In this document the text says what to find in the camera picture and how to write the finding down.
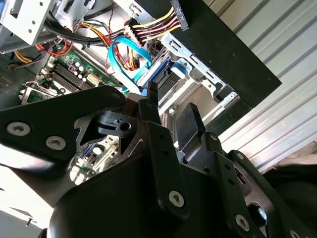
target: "electronic component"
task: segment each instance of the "electronic component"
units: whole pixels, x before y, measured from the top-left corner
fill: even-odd
[[[183,13],[183,10],[179,4],[179,1],[178,0],[172,0],[171,1],[171,4],[175,10],[175,13],[176,13],[176,16],[177,16],[177,19],[181,25],[181,28],[183,31],[186,31],[189,26],[188,26],[188,23],[186,21],[186,18],[185,18],[185,15]]]
[[[99,84],[99,82],[100,82],[100,79],[98,78],[98,76],[97,75],[95,75],[94,73],[90,73],[90,74],[88,74],[87,75],[87,80],[89,81],[89,82],[91,82],[93,85],[98,85]]]
[[[124,32],[128,35],[128,37],[137,44],[138,47],[142,47],[141,43],[138,41],[137,37],[134,35],[132,29],[130,26],[126,25],[124,26]]]
[[[78,92],[92,88],[89,84],[83,82],[74,74],[65,69],[64,66],[59,63],[50,71],[50,77],[70,92]]]
[[[93,73],[97,78],[98,82],[102,84],[106,84],[109,86],[116,86],[113,81],[107,78],[103,73],[101,73],[98,69],[93,67],[91,63],[87,63],[81,57],[79,57],[73,51],[70,51],[65,56],[57,56],[55,57],[55,61],[64,65],[65,67],[70,67],[71,65],[76,67],[76,76],[78,76],[81,72],[85,72],[85,74]]]
[[[73,73],[73,72],[75,72],[76,68],[75,68],[74,66],[70,65],[70,66],[68,67],[68,70]]]

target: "red wire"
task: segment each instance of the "red wire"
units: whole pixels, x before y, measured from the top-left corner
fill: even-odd
[[[53,56],[64,56],[65,54],[68,54],[70,51],[71,51],[71,49],[73,48],[73,45],[74,45],[74,43],[72,42],[72,43],[70,43],[70,46],[69,46],[69,48],[68,48],[68,50],[66,51],[66,52],[64,52],[64,53],[61,53],[61,54],[57,54],[57,53],[54,53],[54,52],[49,52],[51,55],[53,55]]]
[[[177,19],[177,16],[174,17],[168,24],[166,25],[163,25],[163,26],[160,26],[158,28],[154,28],[154,29],[150,29],[150,30],[147,30],[147,31],[141,31],[139,33],[137,33],[137,35],[142,35],[142,34],[146,34],[146,33],[149,33],[149,32],[155,32],[155,31],[159,31],[159,30],[162,30],[162,29],[165,29],[166,27],[170,26],[171,24],[173,24],[173,22]]]
[[[67,49],[67,40],[64,39],[64,42],[65,42],[65,45],[64,45],[64,48],[63,48],[61,51],[58,51],[58,52],[48,51],[48,53],[50,53],[50,54],[53,55],[53,56],[63,56],[63,55],[65,55],[65,54],[69,53],[70,50],[72,49],[74,43],[72,42],[72,43],[70,44],[70,46],[69,46],[69,49],[66,51],[66,49]],[[44,47],[43,47],[42,45],[40,45],[40,44],[37,44],[37,48],[38,48],[38,49],[41,49],[41,50],[44,50]]]

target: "white metal panel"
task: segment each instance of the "white metal panel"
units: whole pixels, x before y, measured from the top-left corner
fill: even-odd
[[[317,0],[215,0],[211,9],[283,83],[220,136],[263,171],[317,138]]]
[[[220,19],[235,32],[235,29],[256,11],[261,4],[262,0],[237,0],[221,15]]]

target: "black plastic mount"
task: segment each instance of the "black plastic mount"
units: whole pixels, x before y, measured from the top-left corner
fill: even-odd
[[[193,104],[179,119],[185,126],[178,135],[185,153],[179,163],[170,132],[160,124],[157,97],[152,82],[137,103],[105,86],[0,112],[1,149],[20,156],[1,154],[1,163],[41,175],[66,171],[84,138],[120,136],[118,163],[62,197],[50,237],[316,237],[242,153],[224,153]],[[82,106],[74,108],[75,102]],[[7,126],[15,121],[27,123],[30,133],[10,134]],[[122,130],[125,123],[128,130]],[[63,150],[46,148],[52,135],[65,139]]]

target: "bolt head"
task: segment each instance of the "bolt head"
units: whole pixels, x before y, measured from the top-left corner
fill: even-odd
[[[168,198],[169,201],[176,207],[183,207],[185,205],[184,198],[178,191],[171,191]]]
[[[214,134],[210,134],[210,137],[211,137],[213,140],[218,140],[217,137],[216,137]]]
[[[244,218],[244,216],[238,214],[236,215],[235,219],[238,226],[241,227],[245,232],[248,232],[250,230],[250,225],[247,219]]]
[[[51,136],[46,140],[46,145],[52,150],[63,150],[66,147],[66,141],[59,136]]]
[[[16,136],[25,136],[31,132],[31,128],[28,124],[24,122],[12,122],[7,127],[6,130]]]
[[[238,158],[239,158],[240,160],[244,160],[244,156],[243,156],[242,154],[237,153],[237,156],[238,156]]]
[[[301,238],[294,230],[289,230],[289,233],[291,234],[292,238]]]

